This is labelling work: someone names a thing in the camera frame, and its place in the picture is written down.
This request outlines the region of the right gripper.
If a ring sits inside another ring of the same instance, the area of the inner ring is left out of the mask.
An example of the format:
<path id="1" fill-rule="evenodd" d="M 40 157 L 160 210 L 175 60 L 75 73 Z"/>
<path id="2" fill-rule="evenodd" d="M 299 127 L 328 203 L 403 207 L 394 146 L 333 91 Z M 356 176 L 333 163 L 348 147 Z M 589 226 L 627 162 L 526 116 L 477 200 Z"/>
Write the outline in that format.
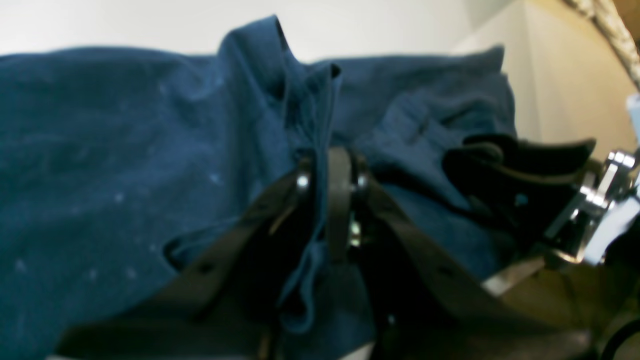
<path id="1" fill-rule="evenodd" d="M 586 244 L 606 211 L 639 187 L 639 151 L 612 150 L 598 179 L 592 137 L 543 144 L 483 134 L 446 151 L 446 177 L 474 207 L 491 211 L 559 211 L 544 236 L 563 264 L 583 262 Z"/>

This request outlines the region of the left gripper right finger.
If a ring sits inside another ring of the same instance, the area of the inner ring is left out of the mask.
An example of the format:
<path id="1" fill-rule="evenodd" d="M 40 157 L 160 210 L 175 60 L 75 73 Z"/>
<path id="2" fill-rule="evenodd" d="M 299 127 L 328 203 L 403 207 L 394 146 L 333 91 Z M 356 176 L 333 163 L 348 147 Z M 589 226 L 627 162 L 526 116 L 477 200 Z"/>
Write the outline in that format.
<path id="1" fill-rule="evenodd" d="M 487 292 L 394 202 L 363 157 L 327 153 L 327 243 L 354 265 L 375 324 L 369 360 L 594 360 L 589 331 L 526 317 Z"/>

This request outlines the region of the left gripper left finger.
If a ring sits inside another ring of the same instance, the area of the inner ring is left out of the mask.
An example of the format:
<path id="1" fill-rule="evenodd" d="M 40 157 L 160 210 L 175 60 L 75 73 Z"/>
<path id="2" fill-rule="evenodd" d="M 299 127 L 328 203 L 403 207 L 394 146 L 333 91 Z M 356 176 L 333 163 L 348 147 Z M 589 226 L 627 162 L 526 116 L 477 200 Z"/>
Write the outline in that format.
<path id="1" fill-rule="evenodd" d="M 168 285 L 74 326 L 55 360 L 276 360 L 278 300 L 313 233 L 314 157 L 279 178 Z"/>

